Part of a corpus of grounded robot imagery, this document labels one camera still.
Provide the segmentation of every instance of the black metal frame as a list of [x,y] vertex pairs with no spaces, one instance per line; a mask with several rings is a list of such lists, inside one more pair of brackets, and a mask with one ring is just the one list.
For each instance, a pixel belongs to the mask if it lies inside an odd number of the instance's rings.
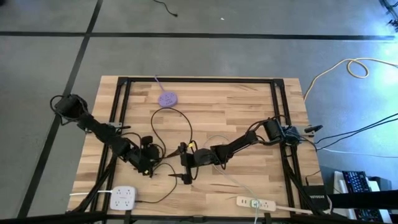
[[[282,98],[282,107],[285,115],[285,122],[286,124],[290,125],[290,114],[289,114],[289,107],[287,104],[287,97],[285,92],[285,85],[283,79],[253,79],[253,78],[158,78],[160,82],[202,82],[202,83],[264,83],[269,84],[271,87],[271,96],[272,96],[272,103],[274,106],[274,114],[280,115],[279,111],[279,104],[277,99],[277,91],[276,87],[280,88],[280,96]],[[109,118],[109,122],[115,122],[116,119],[116,111],[118,109],[118,102],[119,96],[121,94],[121,89],[125,85],[126,88],[124,90],[124,98],[122,103],[122,108],[120,111],[119,122],[123,124],[124,118],[126,115],[127,103],[129,99],[129,93],[131,90],[131,84],[134,82],[154,82],[154,79],[149,77],[119,77],[117,82],[117,87],[115,91],[115,96],[113,99],[113,105],[111,110],[111,116]],[[280,154],[282,157],[282,168],[284,171],[285,176],[285,186],[286,186],[286,194],[287,200],[290,207],[294,207],[294,197],[293,197],[293,190],[291,180],[295,184],[300,184],[302,186],[301,174],[300,174],[300,166],[299,160],[297,157],[297,147],[291,147],[292,151],[292,164],[294,167],[294,175],[292,176],[291,168],[289,162],[287,161],[287,153],[286,153],[286,145],[280,143]],[[109,148],[104,145],[103,152],[101,155],[101,160],[98,167],[97,173],[97,180],[104,172],[106,167],[106,159],[109,153]],[[113,184],[113,177],[114,177],[114,167],[112,168],[111,175],[108,177],[108,181],[106,184],[106,190],[110,190]],[[95,212],[96,207],[98,204],[98,196],[94,198],[91,203],[90,212]],[[303,207],[303,201],[300,196],[300,206]],[[109,195],[105,195],[103,206],[101,212],[106,213],[109,207]],[[191,221],[191,222],[210,222],[210,221],[236,221],[236,222],[245,222],[245,221],[252,221],[252,218],[248,217],[192,217],[192,216],[157,216],[157,215],[130,215],[130,221],[132,220],[176,220],[176,221]],[[109,219],[125,219],[125,215],[108,215]],[[259,218],[259,222],[267,222],[270,220],[269,214],[265,213],[264,218]],[[288,221],[288,218],[273,218],[273,221],[280,221],[285,222]]]

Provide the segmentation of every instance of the black keyboard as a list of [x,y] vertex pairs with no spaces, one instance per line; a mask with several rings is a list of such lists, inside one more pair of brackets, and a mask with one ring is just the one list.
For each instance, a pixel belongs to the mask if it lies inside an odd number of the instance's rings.
[[[349,193],[371,192],[366,181],[365,172],[343,171],[343,177]],[[383,222],[379,210],[376,209],[354,209],[356,218],[368,222]]]

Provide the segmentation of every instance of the electrical outlet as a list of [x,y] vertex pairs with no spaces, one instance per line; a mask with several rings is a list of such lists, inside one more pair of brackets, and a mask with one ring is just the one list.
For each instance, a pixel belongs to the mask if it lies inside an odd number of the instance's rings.
[[276,211],[276,203],[270,200],[255,199],[249,197],[236,197],[236,204],[246,208],[259,208],[260,210],[274,212]]
[[112,190],[110,207],[113,210],[132,210],[136,200],[136,189],[130,186],[117,186]]

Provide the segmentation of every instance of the gray floor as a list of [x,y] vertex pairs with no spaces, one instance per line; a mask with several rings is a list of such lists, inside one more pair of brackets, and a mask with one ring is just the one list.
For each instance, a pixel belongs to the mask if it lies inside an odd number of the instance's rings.
[[[174,18],[153,1],[104,0],[95,32],[391,35],[378,0],[166,0]],[[96,1],[9,1],[0,31],[84,32]],[[53,116],[49,98],[67,83],[82,37],[0,37],[0,218],[15,217]],[[341,40],[170,39],[92,37],[72,92],[93,106],[102,75],[297,77],[305,91],[313,77],[344,58],[398,62],[397,42]],[[366,62],[371,75],[345,66],[319,79],[306,102],[317,139],[358,129],[396,113],[398,69]],[[354,71],[363,71],[354,66]],[[390,123],[329,149],[398,156]],[[59,129],[29,215],[62,213],[68,202],[84,135]],[[396,159],[319,152],[320,164],[365,170],[392,181]]]

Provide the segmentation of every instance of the purple object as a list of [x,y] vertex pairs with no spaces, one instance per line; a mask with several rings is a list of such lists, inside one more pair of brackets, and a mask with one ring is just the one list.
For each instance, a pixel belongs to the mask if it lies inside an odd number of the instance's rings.
[[163,108],[172,107],[172,106],[176,105],[177,101],[178,101],[177,94],[175,94],[174,92],[171,92],[171,91],[165,91],[162,84],[160,83],[160,81],[158,81],[156,75],[155,75],[155,80],[157,81],[157,83],[159,84],[161,89],[163,90],[163,93],[157,99],[158,104]]

